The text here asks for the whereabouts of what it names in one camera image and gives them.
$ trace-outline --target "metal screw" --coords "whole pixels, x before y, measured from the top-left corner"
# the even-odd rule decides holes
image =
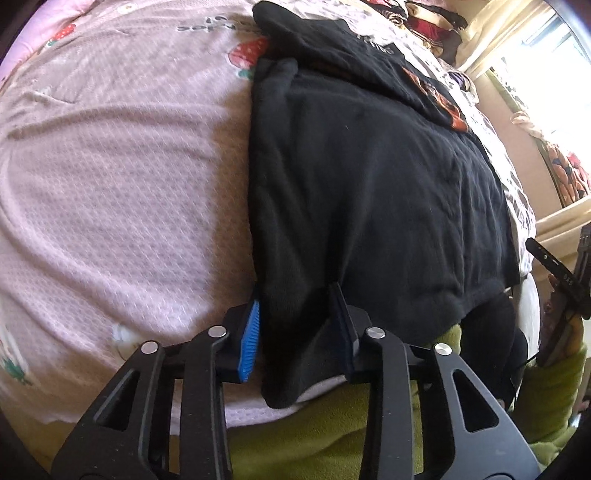
[[[207,334],[211,337],[211,338],[221,338],[224,335],[227,334],[227,330],[225,327],[223,327],[222,325],[215,325],[213,327],[211,327],[208,331]]]
[[[365,331],[371,338],[375,338],[379,340],[380,338],[384,338],[386,336],[386,332],[384,332],[380,327],[369,327]]]
[[[154,353],[158,351],[158,344],[156,342],[154,342],[153,340],[149,341],[149,342],[145,342],[142,345],[142,353],[145,353],[146,355],[149,355],[151,353]]]
[[[450,355],[453,350],[452,347],[446,343],[438,343],[435,346],[435,351],[439,353],[439,355]]]

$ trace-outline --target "pink bedsheet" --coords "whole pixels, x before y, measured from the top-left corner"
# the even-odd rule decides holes
[[[0,64],[0,87],[12,71],[96,0],[47,0],[22,29]]]

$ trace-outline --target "black cloth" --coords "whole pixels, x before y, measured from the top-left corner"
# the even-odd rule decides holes
[[[391,22],[402,25],[404,20],[408,18],[407,11],[401,6],[401,1],[398,0],[362,0],[363,3],[369,5],[375,11],[385,16]]]
[[[454,67],[456,65],[457,48],[462,44],[462,38],[458,32],[451,30],[449,35],[441,41],[443,53],[439,58]]]
[[[249,221],[262,393],[292,404],[339,374],[326,287],[423,345],[519,283],[505,196],[445,88],[346,22],[253,8]]]
[[[443,7],[438,7],[437,5],[421,4],[418,2],[407,2],[407,3],[418,5],[422,8],[425,8],[426,10],[429,10],[433,13],[441,15],[449,23],[452,24],[453,28],[462,29],[462,28],[466,28],[468,26],[468,22],[466,21],[466,19],[463,16],[461,16],[460,14],[457,14],[455,12],[450,12],[449,10],[447,10]]]
[[[521,383],[528,345],[512,301],[501,293],[478,305],[460,323],[460,356],[509,408]]]

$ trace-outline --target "bed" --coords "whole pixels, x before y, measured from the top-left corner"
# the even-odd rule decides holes
[[[265,47],[254,3],[69,2],[41,30],[33,18],[2,64],[0,406],[45,465],[142,341],[188,340],[248,299],[250,89]],[[522,278],[511,294],[535,352],[539,302],[525,250],[535,218],[474,96],[366,4],[276,3],[394,43],[449,89],[501,180]],[[225,391],[227,424],[287,416],[341,381],[272,410],[255,376]]]

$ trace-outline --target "green fleece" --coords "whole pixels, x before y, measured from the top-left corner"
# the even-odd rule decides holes
[[[459,352],[456,325],[438,342]],[[567,428],[580,384],[586,351],[551,368],[528,367],[512,414],[542,467],[573,434]],[[369,388],[343,385],[295,414],[262,425],[228,431],[235,480],[356,480],[359,478]],[[413,385],[415,472],[423,471],[423,439]]]

